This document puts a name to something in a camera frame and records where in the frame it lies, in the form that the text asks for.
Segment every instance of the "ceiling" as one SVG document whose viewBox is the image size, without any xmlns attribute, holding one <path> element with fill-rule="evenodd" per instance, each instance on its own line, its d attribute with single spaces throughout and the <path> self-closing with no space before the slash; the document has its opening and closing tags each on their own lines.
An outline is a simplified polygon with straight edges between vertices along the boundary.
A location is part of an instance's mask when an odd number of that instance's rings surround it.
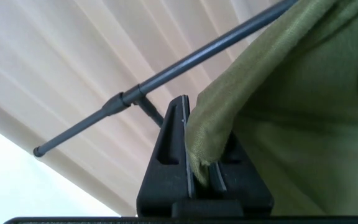
<svg viewBox="0 0 358 224">
<path fill-rule="evenodd" d="M 0 133 L 32 149 L 277 0 L 0 0 Z M 160 113 L 197 94 L 258 36 L 148 95 Z M 121 215 L 158 134 L 140 108 L 108 117 L 40 160 Z"/>
</svg>

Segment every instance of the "vertical blind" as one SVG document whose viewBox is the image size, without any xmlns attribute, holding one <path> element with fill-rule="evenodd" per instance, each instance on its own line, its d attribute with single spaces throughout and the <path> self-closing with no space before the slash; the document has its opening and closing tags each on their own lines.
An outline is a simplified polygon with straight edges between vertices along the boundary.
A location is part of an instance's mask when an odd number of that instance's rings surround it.
<svg viewBox="0 0 358 224">
<path fill-rule="evenodd" d="M 277 0 L 0 0 L 0 132 L 31 152 Z M 161 114 L 197 94 L 251 35 L 148 95 Z M 134 106 L 41 158 L 121 215 L 135 199 L 159 128 Z"/>
</svg>

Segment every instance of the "sky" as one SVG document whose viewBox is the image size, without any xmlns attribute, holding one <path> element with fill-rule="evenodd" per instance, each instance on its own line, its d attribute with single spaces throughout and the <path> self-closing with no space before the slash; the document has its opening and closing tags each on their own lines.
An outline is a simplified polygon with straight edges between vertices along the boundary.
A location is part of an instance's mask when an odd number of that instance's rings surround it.
<svg viewBox="0 0 358 224">
<path fill-rule="evenodd" d="M 0 134 L 0 223 L 45 216 L 119 215 Z"/>
</svg>

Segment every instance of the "green fabric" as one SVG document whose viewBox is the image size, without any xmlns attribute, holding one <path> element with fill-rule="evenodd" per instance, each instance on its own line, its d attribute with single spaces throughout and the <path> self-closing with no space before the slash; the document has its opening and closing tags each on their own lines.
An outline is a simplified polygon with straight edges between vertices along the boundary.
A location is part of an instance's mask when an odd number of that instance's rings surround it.
<svg viewBox="0 0 358 224">
<path fill-rule="evenodd" d="M 358 214 L 358 0 L 301 0 L 197 99 L 186 148 L 198 180 L 234 131 L 274 215 Z"/>
</svg>

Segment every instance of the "black metal rod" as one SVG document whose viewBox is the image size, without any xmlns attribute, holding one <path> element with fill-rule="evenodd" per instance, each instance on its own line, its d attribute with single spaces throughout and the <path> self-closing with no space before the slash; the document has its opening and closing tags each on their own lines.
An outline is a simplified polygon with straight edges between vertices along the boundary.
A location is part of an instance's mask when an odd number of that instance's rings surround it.
<svg viewBox="0 0 358 224">
<path fill-rule="evenodd" d="M 134 86 L 125 93 L 117 94 L 112 97 L 99 111 L 93 113 L 91 116 L 85 118 L 83 121 L 80 121 L 78 124 L 74 125 L 70 129 L 67 129 L 65 132 L 59 134 L 42 146 L 36 147 L 34 149 L 34 155 L 43 156 L 49 150 L 63 143 L 67 139 L 70 139 L 94 123 L 97 123 L 101 119 L 121 112 L 140 98 L 145 97 L 149 92 L 155 90 L 163 84 L 166 84 L 166 82 L 169 82 L 194 66 L 204 62 L 208 58 L 270 24 L 296 2 L 297 0 L 283 0 L 277 3 L 187 57 L 181 59 L 177 63 L 174 63 L 148 80 L 142 82 L 140 85 Z"/>
<path fill-rule="evenodd" d="M 164 122 L 164 118 L 157 111 L 156 107 L 150 102 L 147 97 L 139 98 L 136 101 L 136 104 L 142 108 L 144 113 L 146 113 L 149 117 L 153 119 L 153 121 L 161 128 L 162 123 Z"/>
</svg>

